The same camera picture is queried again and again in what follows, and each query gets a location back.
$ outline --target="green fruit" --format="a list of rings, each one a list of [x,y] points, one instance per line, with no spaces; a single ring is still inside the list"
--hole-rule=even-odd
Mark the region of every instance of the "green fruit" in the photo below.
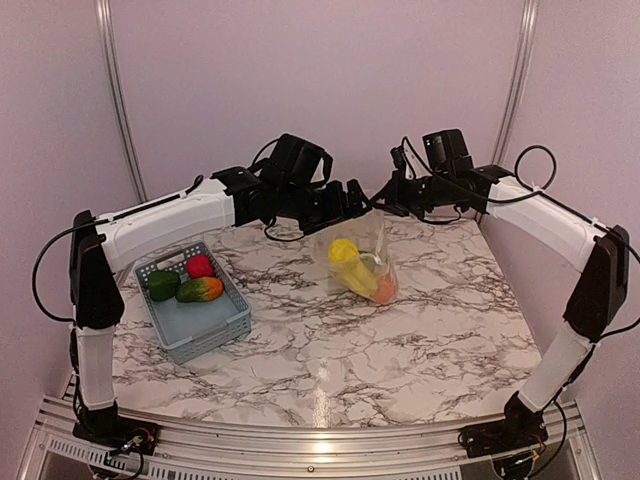
[[[224,290],[219,278],[200,277],[184,282],[176,292],[176,300],[181,303],[210,302],[215,300]]]
[[[180,275],[168,270],[156,270],[149,274],[149,296],[154,302],[164,302],[176,294]]]

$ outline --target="red tomato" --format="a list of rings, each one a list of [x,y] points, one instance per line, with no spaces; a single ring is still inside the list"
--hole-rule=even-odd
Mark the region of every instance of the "red tomato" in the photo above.
[[[191,278],[213,277],[214,274],[211,260],[206,255],[191,257],[185,269]]]

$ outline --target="purple wall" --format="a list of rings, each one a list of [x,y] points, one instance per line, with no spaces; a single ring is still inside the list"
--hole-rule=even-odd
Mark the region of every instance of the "purple wall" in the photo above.
[[[525,146],[542,143],[556,154],[550,191],[609,225],[626,227],[640,247],[640,3],[542,2],[524,101],[509,149],[510,163]],[[547,160],[526,171],[540,184]],[[538,343],[546,348],[562,322],[577,275],[526,235],[486,219],[490,245]],[[631,266],[620,327],[640,312],[638,265]],[[637,478],[640,442],[640,329],[603,342],[575,395],[605,479]]]
[[[404,134],[461,127],[492,153],[523,2],[112,2],[150,196],[248,164],[289,131],[380,188]]]
[[[0,2],[0,469],[14,478],[44,394],[68,378],[68,330],[37,310],[42,245],[80,210],[134,203],[93,2]],[[42,266],[43,300],[70,314],[68,242]]]

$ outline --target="toy fruit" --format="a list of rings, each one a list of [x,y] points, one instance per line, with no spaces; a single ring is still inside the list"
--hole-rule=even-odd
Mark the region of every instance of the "toy fruit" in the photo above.
[[[156,270],[149,274],[149,297],[154,302],[164,302],[176,294],[180,275],[169,270]]]
[[[201,277],[213,277],[213,267],[211,266],[211,260],[206,255],[196,255],[191,257],[187,264],[185,265],[185,269],[189,274],[189,277],[201,278]]]
[[[215,300],[224,290],[219,278],[200,277],[184,282],[176,292],[176,300],[180,303],[210,302]]]
[[[358,295],[370,298],[378,291],[378,282],[359,256],[358,247],[347,238],[338,238],[329,246],[329,261],[339,268],[336,277]]]
[[[387,304],[396,294],[397,285],[390,273],[378,278],[378,291],[371,300],[382,305]]]

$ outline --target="white table top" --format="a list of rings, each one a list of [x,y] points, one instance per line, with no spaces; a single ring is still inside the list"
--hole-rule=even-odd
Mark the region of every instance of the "white table top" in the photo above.
[[[134,275],[122,293],[118,403],[246,425],[409,425],[498,413],[540,360],[476,223],[387,217],[398,299],[376,306],[260,225],[204,239],[253,307],[251,334],[185,365],[158,344]]]

